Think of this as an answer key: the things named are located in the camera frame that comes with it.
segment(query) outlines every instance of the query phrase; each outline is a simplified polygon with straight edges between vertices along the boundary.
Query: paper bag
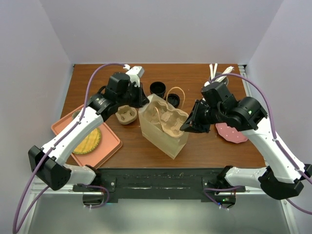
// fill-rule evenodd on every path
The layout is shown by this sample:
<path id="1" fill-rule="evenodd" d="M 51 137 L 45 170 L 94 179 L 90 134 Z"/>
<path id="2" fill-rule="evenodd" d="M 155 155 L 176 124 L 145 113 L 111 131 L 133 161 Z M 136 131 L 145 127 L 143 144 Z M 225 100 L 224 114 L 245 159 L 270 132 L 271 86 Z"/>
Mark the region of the paper bag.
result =
<path id="1" fill-rule="evenodd" d="M 174 159 L 187 143 L 189 133 L 180 131 L 180 127 L 188 114 L 155 94 L 147 98 L 150 103 L 138 110 L 142 135 Z"/>

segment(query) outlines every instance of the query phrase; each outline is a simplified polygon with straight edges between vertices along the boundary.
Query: salmon plastic tray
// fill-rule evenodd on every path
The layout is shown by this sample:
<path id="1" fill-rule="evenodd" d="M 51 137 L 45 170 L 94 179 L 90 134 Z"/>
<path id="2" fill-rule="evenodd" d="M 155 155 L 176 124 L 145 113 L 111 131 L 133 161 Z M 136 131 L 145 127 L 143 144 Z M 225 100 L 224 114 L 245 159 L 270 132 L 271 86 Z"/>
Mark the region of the salmon plastic tray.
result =
<path id="1" fill-rule="evenodd" d="M 73 112 L 81 110 L 82 107 L 83 105 L 53 124 L 51 127 L 52 131 L 56 135 L 59 134 L 72 121 Z M 114 153 L 116 153 L 118 149 L 121 148 L 122 142 L 106 123 L 101 124 L 98 128 L 101 131 L 102 137 L 99 145 L 92 152 L 85 155 L 71 154 L 79 166 L 90 165 L 94 168 L 99 168 Z"/>

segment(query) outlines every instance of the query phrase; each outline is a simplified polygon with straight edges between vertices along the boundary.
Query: gray wall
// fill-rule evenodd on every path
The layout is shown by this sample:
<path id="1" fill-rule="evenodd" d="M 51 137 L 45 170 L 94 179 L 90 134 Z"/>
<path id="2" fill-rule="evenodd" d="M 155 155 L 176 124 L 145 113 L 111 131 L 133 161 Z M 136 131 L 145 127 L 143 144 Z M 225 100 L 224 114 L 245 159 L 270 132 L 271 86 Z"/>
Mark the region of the gray wall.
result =
<path id="1" fill-rule="evenodd" d="M 73 63 L 240 63 L 282 0 L 40 0 Z"/>
<path id="2" fill-rule="evenodd" d="M 30 176 L 27 152 L 52 136 L 71 64 L 38 0 L 1 1 L 0 31 L 0 233 L 8 234 Z"/>
<path id="3" fill-rule="evenodd" d="M 312 163 L 311 9 L 311 0 L 284 0 L 247 66 L 249 78 L 269 97 L 277 131 L 305 163 Z M 311 192 L 305 183 L 292 200 L 312 211 Z M 301 233 L 311 233 L 312 216 L 294 211 Z"/>

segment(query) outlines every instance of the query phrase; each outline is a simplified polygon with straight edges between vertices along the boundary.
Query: tan rope handle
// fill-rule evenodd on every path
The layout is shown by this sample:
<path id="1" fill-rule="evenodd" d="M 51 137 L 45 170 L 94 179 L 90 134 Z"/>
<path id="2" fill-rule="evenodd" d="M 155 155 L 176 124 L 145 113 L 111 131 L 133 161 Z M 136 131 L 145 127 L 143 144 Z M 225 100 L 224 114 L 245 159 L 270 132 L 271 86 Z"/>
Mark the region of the tan rope handle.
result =
<path id="1" fill-rule="evenodd" d="M 162 124 L 161 124 L 161 121 L 160 121 L 160 114 L 159 114 L 159 110 L 157 109 L 157 107 L 154 106 L 154 109 L 156 109 L 157 111 L 157 114 L 158 114 L 158 120 L 159 120 L 159 123 L 160 123 L 160 126 L 161 126 L 161 129 L 162 129 Z"/>
<path id="2" fill-rule="evenodd" d="M 181 106 L 181 108 L 180 108 L 180 109 L 182 109 L 182 108 L 183 108 L 183 105 L 184 105 L 184 102 L 185 102 L 185 92 L 184 92 L 183 89 L 181 89 L 180 87 L 177 87 L 177 86 L 176 86 L 176 87 L 171 88 L 171 89 L 168 91 L 167 96 L 166 96 L 166 102 L 167 102 L 167 104 L 168 104 L 168 95 L 169 95 L 169 93 L 170 93 L 173 89 L 179 89 L 179 90 L 181 90 L 182 93 L 183 93 L 183 102 L 182 102 L 182 106 Z"/>

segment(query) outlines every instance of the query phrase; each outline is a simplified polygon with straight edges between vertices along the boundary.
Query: pink plate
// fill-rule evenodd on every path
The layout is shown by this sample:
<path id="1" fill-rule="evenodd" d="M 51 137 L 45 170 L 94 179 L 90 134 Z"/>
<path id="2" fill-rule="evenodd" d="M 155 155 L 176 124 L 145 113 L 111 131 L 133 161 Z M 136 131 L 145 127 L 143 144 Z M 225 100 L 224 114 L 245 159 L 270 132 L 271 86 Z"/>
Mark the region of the pink plate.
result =
<path id="1" fill-rule="evenodd" d="M 248 138 L 242 133 L 238 132 L 235 128 L 229 127 L 226 123 L 217 123 L 215 125 L 220 136 L 230 142 L 241 143 L 247 141 Z"/>

